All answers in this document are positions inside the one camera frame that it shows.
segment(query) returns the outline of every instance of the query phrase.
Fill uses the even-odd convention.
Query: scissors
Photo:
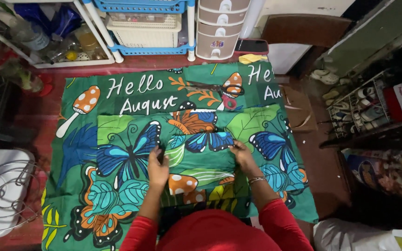
[[[223,105],[227,109],[235,109],[237,107],[237,101],[234,99],[238,96],[244,95],[244,88],[241,85],[229,84],[206,84],[200,82],[190,82],[195,90],[210,90],[218,92],[223,100]]]

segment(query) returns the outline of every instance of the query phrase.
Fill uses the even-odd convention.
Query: green printed fabric
[[[195,89],[191,81],[221,88]],[[167,154],[173,151],[175,157],[162,207],[219,208],[238,217],[255,215],[247,179],[239,170],[232,171],[232,165],[214,168],[214,172],[228,173],[227,177],[199,176],[205,167],[197,170],[184,165],[186,155],[216,149],[215,140],[207,136],[211,132],[229,133],[245,142],[293,215],[309,222],[317,220],[269,63],[209,64],[71,78],[63,93],[50,178],[42,197],[42,249],[118,249],[148,190],[147,157],[156,144]],[[194,134],[205,135],[190,141]],[[184,145],[181,161],[177,153],[180,143]],[[205,148],[194,153],[186,145]],[[188,182],[192,178],[198,184]],[[178,186],[182,180],[195,188],[171,195],[170,186]]]

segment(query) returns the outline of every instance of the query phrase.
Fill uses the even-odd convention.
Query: red sleeve
[[[158,224],[147,217],[137,216],[131,224],[119,251],[155,251]]]
[[[282,200],[267,203],[259,213],[259,222],[283,251],[314,251]]]

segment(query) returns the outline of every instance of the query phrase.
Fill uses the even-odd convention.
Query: woman's left hand
[[[161,163],[158,161],[158,156],[162,152],[156,146],[148,156],[148,177],[150,179],[150,188],[164,189],[169,176],[168,157],[165,156]]]

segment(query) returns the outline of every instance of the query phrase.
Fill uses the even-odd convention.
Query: white storage basket
[[[164,23],[114,22],[109,17],[106,28],[126,47],[178,47],[181,14],[166,16]]]

